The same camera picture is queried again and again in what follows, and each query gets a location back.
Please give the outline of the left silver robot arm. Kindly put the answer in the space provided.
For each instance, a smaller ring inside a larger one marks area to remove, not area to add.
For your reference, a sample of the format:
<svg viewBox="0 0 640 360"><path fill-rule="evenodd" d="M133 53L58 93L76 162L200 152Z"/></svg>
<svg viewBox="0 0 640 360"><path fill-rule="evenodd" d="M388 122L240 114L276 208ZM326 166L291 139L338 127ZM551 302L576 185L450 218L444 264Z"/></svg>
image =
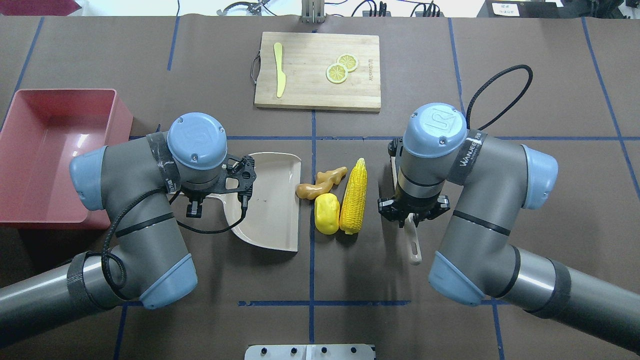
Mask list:
<svg viewBox="0 0 640 360"><path fill-rule="evenodd" d="M227 158L227 133L214 117L190 112L166 132L75 157L73 186L90 210L105 210L110 228L99 254L1 289L1 346L129 300L159 309L198 284L167 194L182 185L210 186ZM115 247L109 243L118 239Z"/></svg>

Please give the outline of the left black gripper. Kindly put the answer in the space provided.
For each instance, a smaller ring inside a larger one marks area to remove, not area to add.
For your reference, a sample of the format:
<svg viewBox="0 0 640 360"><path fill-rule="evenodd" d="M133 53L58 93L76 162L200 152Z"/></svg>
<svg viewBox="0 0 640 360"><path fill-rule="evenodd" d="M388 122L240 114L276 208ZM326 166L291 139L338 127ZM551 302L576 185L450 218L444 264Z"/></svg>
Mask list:
<svg viewBox="0 0 640 360"><path fill-rule="evenodd" d="M183 182L181 185L181 191L189 199L189 204L186 209L187 218L200 219L202 217L202 203L209 194L214 192L215 187L213 185L206 186L206 184L197 184L192 182Z"/></svg>

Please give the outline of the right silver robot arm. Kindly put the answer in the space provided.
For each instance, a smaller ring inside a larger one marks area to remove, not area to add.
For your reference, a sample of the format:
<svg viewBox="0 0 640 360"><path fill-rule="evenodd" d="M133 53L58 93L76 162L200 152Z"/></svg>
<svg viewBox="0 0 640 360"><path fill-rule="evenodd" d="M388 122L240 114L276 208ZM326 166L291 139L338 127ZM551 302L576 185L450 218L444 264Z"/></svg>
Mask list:
<svg viewBox="0 0 640 360"><path fill-rule="evenodd" d="M388 150L395 193L378 200L388 221L435 219L450 209L445 182L462 187L429 272L437 292L466 306L501 299L639 352L638 294L508 243L519 210L542 207L553 191L554 157L469 129L462 112L440 102L415 110Z"/></svg>

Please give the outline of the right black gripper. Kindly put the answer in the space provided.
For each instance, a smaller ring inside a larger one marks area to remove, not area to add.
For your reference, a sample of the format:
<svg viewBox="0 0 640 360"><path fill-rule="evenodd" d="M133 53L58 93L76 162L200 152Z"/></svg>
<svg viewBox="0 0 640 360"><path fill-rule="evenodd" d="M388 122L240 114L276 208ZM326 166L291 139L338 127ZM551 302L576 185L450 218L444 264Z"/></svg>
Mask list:
<svg viewBox="0 0 640 360"><path fill-rule="evenodd" d="M377 199L378 213L387 221L404 224L409 218L414 224L421 221L434 220L451 209L450 198L445 194L437 194L430 198Z"/></svg>

